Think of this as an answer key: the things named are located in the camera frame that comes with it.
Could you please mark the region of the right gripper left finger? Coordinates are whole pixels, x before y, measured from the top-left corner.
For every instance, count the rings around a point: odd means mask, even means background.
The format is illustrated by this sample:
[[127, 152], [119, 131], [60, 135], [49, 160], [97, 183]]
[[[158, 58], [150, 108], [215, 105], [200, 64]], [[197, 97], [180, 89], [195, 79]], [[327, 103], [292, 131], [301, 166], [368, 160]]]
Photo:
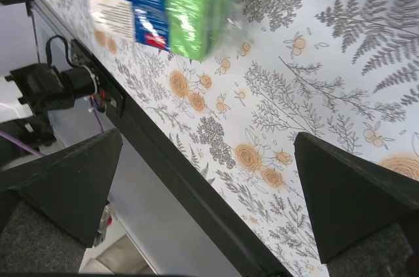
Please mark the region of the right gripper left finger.
[[1, 273], [79, 272], [121, 150], [112, 129], [1, 172]]

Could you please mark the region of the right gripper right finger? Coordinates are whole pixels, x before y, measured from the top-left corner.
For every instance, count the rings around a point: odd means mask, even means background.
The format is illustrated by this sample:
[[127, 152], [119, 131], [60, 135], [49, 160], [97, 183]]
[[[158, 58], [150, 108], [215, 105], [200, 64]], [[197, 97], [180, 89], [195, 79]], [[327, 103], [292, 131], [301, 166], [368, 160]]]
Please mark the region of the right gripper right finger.
[[321, 263], [331, 274], [418, 273], [418, 182], [307, 132], [295, 160]]

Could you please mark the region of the blue label green sponges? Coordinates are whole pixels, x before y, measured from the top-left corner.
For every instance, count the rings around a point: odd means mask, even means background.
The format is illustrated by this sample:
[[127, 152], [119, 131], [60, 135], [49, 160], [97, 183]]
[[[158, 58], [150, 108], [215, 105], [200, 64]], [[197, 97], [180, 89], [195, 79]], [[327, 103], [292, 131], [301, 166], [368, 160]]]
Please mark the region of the blue label green sponges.
[[94, 25], [131, 42], [203, 60], [242, 29], [241, 0], [88, 0]]

